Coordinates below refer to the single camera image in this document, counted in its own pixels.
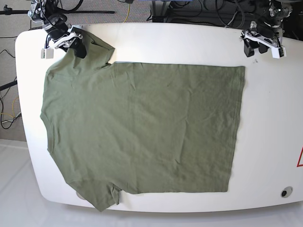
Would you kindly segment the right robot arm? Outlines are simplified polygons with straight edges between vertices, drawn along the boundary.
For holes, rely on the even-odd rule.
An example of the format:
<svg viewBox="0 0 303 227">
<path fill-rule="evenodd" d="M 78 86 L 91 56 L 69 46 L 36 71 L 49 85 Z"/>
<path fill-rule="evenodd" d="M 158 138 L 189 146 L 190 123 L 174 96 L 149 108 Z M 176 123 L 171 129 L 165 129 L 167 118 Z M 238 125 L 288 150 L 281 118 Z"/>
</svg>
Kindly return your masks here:
<svg viewBox="0 0 303 227">
<path fill-rule="evenodd" d="M 55 49 L 65 52 L 73 49 L 76 57 L 84 59 L 87 55 L 86 47 L 82 42 L 83 35 L 71 30 L 66 24 L 67 17 L 57 7 L 57 0 L 32 0 L 28 16 L 35 23 L 42 23 L 46 31 L 44 48 L 41 50 L 42 59 L 52 59 Z"/>
</svg>

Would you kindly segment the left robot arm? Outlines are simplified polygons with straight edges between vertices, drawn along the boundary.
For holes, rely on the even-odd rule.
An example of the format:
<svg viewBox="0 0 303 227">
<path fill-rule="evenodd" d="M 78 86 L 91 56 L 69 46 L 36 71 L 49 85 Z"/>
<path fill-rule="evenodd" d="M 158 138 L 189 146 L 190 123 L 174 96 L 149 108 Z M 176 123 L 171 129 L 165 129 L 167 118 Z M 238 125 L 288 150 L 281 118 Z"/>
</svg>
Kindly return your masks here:
<svg viewBox="0 0 303 227">
<path fill-rule="evenodd" d="M 259 53 L 271 51 L 272 57 L 280 59 L 286 56 L 282 45 L 284 18 L 292 13 L 292 5 L 288 0 L 270 0 L 265 11 L 251 21 L 249 28 L 243 30 L 240 39 L 244 42 L 244 53 L 252 57 L 255 50 Z"/>
</svg>

